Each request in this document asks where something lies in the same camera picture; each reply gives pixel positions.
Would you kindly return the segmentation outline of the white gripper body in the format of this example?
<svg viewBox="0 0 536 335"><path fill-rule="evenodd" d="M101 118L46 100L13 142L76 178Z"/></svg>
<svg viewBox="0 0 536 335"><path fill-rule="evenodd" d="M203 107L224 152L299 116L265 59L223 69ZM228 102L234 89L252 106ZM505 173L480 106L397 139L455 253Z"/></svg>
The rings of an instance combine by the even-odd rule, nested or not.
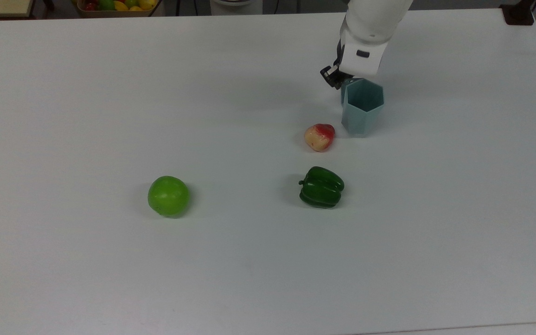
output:
<svg viewBox="0 0 536 335"><path fill-rule="evenodd" d="M338 69L344 74L368 78L377 74L387 43L364 44L347 41L341 44Z"/></svg>

